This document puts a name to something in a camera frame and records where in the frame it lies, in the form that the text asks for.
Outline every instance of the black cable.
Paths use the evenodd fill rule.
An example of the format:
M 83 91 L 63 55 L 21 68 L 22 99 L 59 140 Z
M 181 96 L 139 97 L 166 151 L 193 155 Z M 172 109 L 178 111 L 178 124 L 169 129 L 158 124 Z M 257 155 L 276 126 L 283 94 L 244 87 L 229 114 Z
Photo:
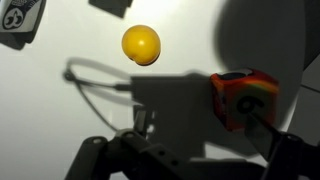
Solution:
M 319 94 L 320 94 L 320 90 L 318 90 L 318 89 L 314 89 L 314 88 L 309 87 L 309 86 L 306 86 L 306 85 L 304 85 L 304 84 L 301 84 L 300 86 L 303 87 L 303 88 L 306 88 L 306 89 L 308 89 L 308 90 L 310 90 L 310 91 L 313 91 L 313 92 L 315 92 L 315 93 L 319 93 Z
M 78 79 L 74 73 L 71 71 L 70 66 L 68 67 L 67 71 L 64 73 L 64 78 L 67 81 L 72 81 L 75 83 L 79 93 L 81 96 L 84 98 L 84 100 L 88 103 L 90 108 L 96 113 L 96 115 L 105 123 L 110 129 L 113 131 L 118 131 L 119 129 L 113 126 L 106 118 L 103 117 L 103 115 L 98 111 L 98 109 L 93 105 L 93 103 L 90 101 L 90 99 L 85 95 L 82 89 L 82 85 L 84 86 L 98 86 L 98 87 L 105 87 L 105 88 L 113 88 L 113 89 L 119 89 L 117 88 L 117 85 L 107 85 L 107 84 L 102 84 L 102 83 L 96 83 L 96 82 L 91 82 L 83 79 Z

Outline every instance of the white backdrop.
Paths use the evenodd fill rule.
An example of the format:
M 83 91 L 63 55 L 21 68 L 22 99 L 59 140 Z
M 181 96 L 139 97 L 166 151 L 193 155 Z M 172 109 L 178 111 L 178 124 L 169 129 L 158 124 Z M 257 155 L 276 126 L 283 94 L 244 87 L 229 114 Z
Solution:
M 228 69 L 213 43 L 226 2 L 133 0 L 122 19 L 89 5 L 86 0 L 48 1 L 32 44 L 21 51 L 0 44 L 0 179 L 63 179 L 85 138 L 113 137 L 114 133 L 91 111 L 76 88 L 63 80 L 62 73 L 71 57 L 98 61 L 128 75 L 181 75 L 190 70 L 210 75 Z M 277 29 L 280 34 L 298 29 L 291 37 L 293 40 L 282 43 L 281 48 L 290 55 L 278 68 L 294 82 L 293 86 L 298 86 L 304 54 L 302 2 L 261 3 L 256 6 L 258 11 L 280 7 L 283 14 L 288 14 L 282 19 L 275 18 L 270 29 Z M 122 52 L 122 35 L 136 24 L 148 25 L 160 36 L 161 55 L 151 66 L 138 66 Z M 268 43 L 276 43 L 278 35 L 269 34 Z M 272 63 L 268 68 L 277 66 L 270 59 Z M 90 75 L 101 79 L 99 74 Z M 103 80 L 122 81 L 111 76 Z M 287 124 L 294 105 L 287 107 L 290 109 Z M 101 107 L 118 127 L 132 126 L 130 106 L 104 100 Z M 204 147 L 208 157 L 239 157 L 219 147 Z M 249 159 L 264 164 L 260 157 Z

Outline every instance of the black object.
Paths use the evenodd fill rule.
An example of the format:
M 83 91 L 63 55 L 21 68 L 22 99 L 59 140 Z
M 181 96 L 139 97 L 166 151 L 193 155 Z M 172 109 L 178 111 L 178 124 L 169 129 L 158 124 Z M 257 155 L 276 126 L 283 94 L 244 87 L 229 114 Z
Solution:
M 124 18 L 126 10 L 133 0 L 89 0 L 89 4 L 107 11 L 119 18 Z
M 304 70 L 320 53 L 320 1 L 304 0 L 306 18 L 306 49 Z
M 138 113 L 135 129 L 121 130 L 107 141 L 103 137 L 86 139 L 66 180 L 109 179 L 122 171 L 129 179 L 298 179 L 299 175 L 320 179 L 317 172 L 320 149 L 295 135 L 280 133 L 259 116 L 248 115 L 245 134 L 269 162 L 266 168 L 246 161 L 185 162 L 161 145 L 150 144 L 136 132 L 145 117 Z
M 228 74 L 223 74 L 223 75 L 218 74 L 218 77 L 222 80 L 234 80 L 234 79 L 244 78 L 246 76 L 247 75 L 240 73 L 240 72 L 228 73 Z
M 30 5 L 30 3 L 36 3 L 36 2 L 37 0 L 32 0 L 32 1 L 29 1 L 28 3 Z M 37 20 L 31 32 L 13 32 L 13 33 L 2 32 L 0 33 L 0 43 L 16 50 L 22 50 L 23 47 L 25 46 L 25 43 L 29 43 L 29 44 L 32 43 L 32 41 L 34 40 L 37 34 L 38 28 L 40 26 L 40 22 L 46 6 L 46 2 L 47 0 L 42 0 Z

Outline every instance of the white surface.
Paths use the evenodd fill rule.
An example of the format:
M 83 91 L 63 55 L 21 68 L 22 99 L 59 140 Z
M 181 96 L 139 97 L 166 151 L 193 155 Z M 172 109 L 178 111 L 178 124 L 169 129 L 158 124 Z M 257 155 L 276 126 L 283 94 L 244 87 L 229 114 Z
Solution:
M 320 56 L 318 56 L 304 71 L 302 84 L 320 89 L 319 77 Z M 305 142 L 317 145 L 320 140 L 320 117 L 319 104 L 320 94 L 310 89 L 301 87 L 299 90 L 299 99 L 288 131 L 299 137 Z
M 121 19 L 90 6 L 86 0 L 48 1 L 32 44 L 22 51 L 0 45 L 0 179 L 63 179 L 85 138 L 113 137 L 76 88 L 62 79 L 70 57 L 95 60 L 129 75 L 180 75 L 191 70 L 210 75 L 226 70 L 212 41 L 225 2 L 134 0 Z M 287 3 L 302 8 L 297 0 L 276 2 L 273 6 L 283 5 L 284 13 Z M 161 38 L 161 55 L 148 67 L 131 62 L 121 49 L 123 33 L 136 24 L 151 26 Z M 290 57 L 296 59 L 284 61 L 295 69 L 302 69 L 302 47 L 289 42 L 283 47 L 294 49 Z M 116 81 L 120 79 L 108 78 L 108 82 Z M 131 107 L 104 103 L 105 115 L 118 127 L 132 125 Z M 230 157 L 223 149 L 207 150 L 211 157 Z M 259 158 L 254 161 L 263 163 Z

